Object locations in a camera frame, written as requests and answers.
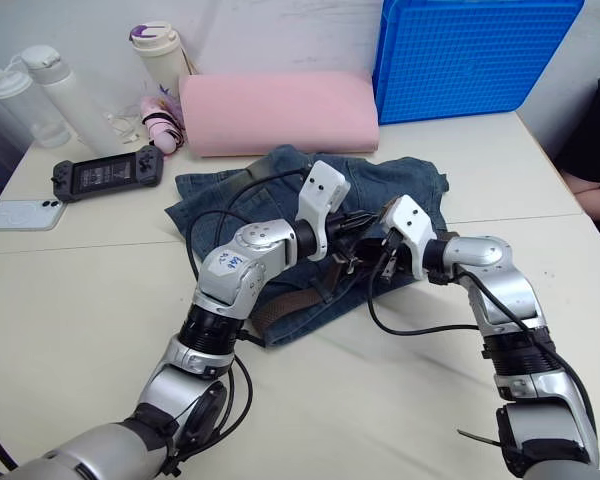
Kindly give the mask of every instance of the smartphone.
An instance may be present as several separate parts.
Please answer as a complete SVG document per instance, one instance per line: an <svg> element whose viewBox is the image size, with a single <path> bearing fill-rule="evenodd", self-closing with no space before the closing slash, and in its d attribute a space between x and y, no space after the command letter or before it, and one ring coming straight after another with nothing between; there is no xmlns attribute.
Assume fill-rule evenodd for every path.
<svg viewBox="0 0 600 480"><path fill-rule="evenodd" d="M58 200L3 200L0 202L0 230L51 230L66 205Z"/></svg>

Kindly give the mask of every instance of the white table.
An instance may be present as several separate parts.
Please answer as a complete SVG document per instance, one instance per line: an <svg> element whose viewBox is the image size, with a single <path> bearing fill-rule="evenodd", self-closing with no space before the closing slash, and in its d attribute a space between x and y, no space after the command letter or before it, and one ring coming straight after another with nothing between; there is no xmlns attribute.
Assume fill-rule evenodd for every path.
<svg viewBox="0 0 600 480"><path fill-rule="evenodd" d="M510 140L499 157L496 147L467 142L443 167L442 157L454 153L447 145L457 146L478 127L490 129L491 138L519 140ZM428 129L437 130L430 133L435 138L427 137ZM403 141L405 154L432 160L449 174L443 212L450 229L511 243L559 352L587 385L600 436L600 236L517 117L405 124L383 128L382 136L374 161L400 156ZM495 159L480 164L489 149ZM17 183L24 181L22 171L34 169L31 154L38 152L30 152L5 198L33 194L35 186ZM497 158L506 159L500 168ZM184 246L161 212L177 200L172 176L179 168L247 161L177 156L168 162L172 169L157 189L110 197L107 210L87 208L100 199L71 205L46 238L0 234L0 438L17 459L128 415L185 318L193 277ZM191 168L177 162L192 162ZM532 172L528 184L515 176L520 164ZM31 175L32 184L42 178ZM498 190L493 185L500 176L509 180ZM137 203L150 195L155 211L140 213ZM489 201L472 204L480 197ZM529 198L538 202L535 209ZM476 208L484 221L476 221ZM130 232L107 237L97 231L130 210L138 211ZM472 321L462 288L426 283L382 297L378 313L396 328ZM255 384L252 412L229 439L187 463L184 478L513 478L498 449L455 433L497 436L494 413L503 401L480 349L475 332L417 339L383 334L363 308L284 348L261 351L241 343L237 352ZM237 410L243 398L238 394Z"/></svg>

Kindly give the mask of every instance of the blue plastic crate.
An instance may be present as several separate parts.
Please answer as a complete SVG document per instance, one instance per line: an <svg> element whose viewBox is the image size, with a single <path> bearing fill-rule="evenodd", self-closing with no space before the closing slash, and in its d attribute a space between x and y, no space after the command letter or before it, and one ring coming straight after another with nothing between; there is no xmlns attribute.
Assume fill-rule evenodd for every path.
<svg viewBox="0 0 600 480"><path fill-rule="evenodd" d="M584 0L385 0L381 124L515 110Z"/></svg>

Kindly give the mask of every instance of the pink cushion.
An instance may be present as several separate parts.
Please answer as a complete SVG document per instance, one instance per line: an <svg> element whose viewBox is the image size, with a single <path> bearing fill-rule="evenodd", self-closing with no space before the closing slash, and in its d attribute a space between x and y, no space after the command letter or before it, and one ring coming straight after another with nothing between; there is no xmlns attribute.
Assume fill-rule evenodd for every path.
<svg viewBox="0 0 600 480"><path fill-rule="evenodd" d="M180 82L187 137L200 156L371 152L378 116L368 74L192 75Z"/></svg>

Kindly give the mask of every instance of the denim jeans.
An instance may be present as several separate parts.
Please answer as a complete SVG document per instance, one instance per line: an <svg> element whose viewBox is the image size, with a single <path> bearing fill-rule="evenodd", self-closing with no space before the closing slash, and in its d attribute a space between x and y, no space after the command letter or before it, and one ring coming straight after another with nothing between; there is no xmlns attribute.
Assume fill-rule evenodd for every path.
<svg viewBox="0 0 600 480"><path fill-rule="evenodd" d="M440 213L440 201L442 194L449 189L449 184L445 175L438 173L432 163L415 158L401 158L374 165L361 158L304 154L290 145L276 148L245 170L178 176L176 185L182 201L166 209L166 212L184 235L190 219L207 210L225 208L233 194L253 179L300 168L308 171L318 160L338 170L351 184L340 207L341 211L378 212L392 198L407 194L427 212L434 230L446 231L445 221ZM298 210L298 192L301 188L300 175L276 179L246 191L236 201L232 211L252 222L284 218L292 223ZM193 228L193 248L200 258L204 258L214 248L219 217L216 214L206 215ZM220 245L229 242L240 226L240 220L227 217ZM384 235L379 227L374 227L367 236ZM283 293L315 285L316 281L324 278L333 261L331 257L327 257L319 262L298 262L276 277L275 283L264 287L254 310ZM325 296L324 302L278 319L264 332L266 345L289 343L365 302L364 278L359 273L344 275L332 295ZM387 292L412 281L410 275L398 273L390 285L379 285L377 293Z"/></svg>

